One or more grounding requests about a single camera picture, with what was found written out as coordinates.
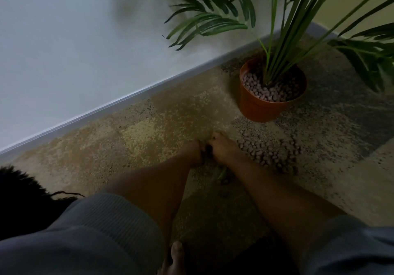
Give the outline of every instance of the palm plant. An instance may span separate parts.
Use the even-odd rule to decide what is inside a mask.
[[[178,46],[177,50],[184,48],[197,35],[210,36],[234,29],[252,29],[256,24],[256,12],[251,0],[181,1],[182,3],[173,5],[179,9],[165,23],[180,13],[192,11],[197,14],[182,21],[168,34],[167,39],[177,35],[175,42],[170,45],[170,47]],[[259,40],[265,53],[264,85],[276,82],[281,75],[309,55],[314,48],[369,0],[363,0],[358,4],[311,47],[301,52],[295,52],[298,41],[325,1],[283,0],[283,15],[280,17],[282,19],[281,34],[274,46],[273,35],[278,0],[271,0],[271,32],[268,45]],[[243,19],[234,5],[235,2],[239,3]],[[392,3],[394,0],[383,2],[344,29],[336,39],[328,41],[329,45],[347,57],[362,81],[375,92],[382,92],[388,84],[394,84],[394,43],[391,42],[394,39],[394,23],[362,31],[348,39],[341,36]]]

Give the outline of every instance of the plant pot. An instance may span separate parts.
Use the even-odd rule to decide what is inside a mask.
[[[296,101],[298,101],[307,90],[307,79],[305,77],[304,72],[298,67],[293,66],[292,72],[296,75],[298,79],[298,85],[300,88],[300,95],[299,97],[287,101],[287,102],[269,102],[261,100],[255,97],[249,90],[244,87],[242,84],[242,79],[245,74],[249,73],[256,69],[259,61],[261,60],[260,57],[253,58],[247,61],[239,71],[239,84],[240,84],[240,96],[239,96],[239,109],[241,113],[248,119],[259,122],[259,123],[266,123],[268,121],[274,120],[279,117],[279,115],[293,105]]]

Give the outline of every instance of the person's right hand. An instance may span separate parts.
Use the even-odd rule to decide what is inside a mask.
[[[238,148],[238,145],[220,131],[215,131],[212,134],[212,138],[208,141],[208,144],[212,146],[214,159],[220,165],[227,166],[228,162],[234,156],[244,155]]]

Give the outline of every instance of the hand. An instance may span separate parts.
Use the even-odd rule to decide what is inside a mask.
[[[212,138],[208,141],[208,144],[212,146],[212,154],[214,159],[220,165],[228,165],[229,160],[234,156],[243,156],[244,154],[238,148],[238,145],[228,138],[225,133],[215,131],[212,134]]]
[[[190,167],[197,167],[204,163],[202,156],[203,150],[201,141],[194,139],[185,143],[179,150],[178,155],[185,158],[189,162]]]

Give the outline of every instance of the person's left hand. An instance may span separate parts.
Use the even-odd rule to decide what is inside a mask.
[[[197,167],[204,163],[203,151],[203,143],[194,139],[186,142],[179,150],[178,155],[184,157],[190,163],[190,167]]]

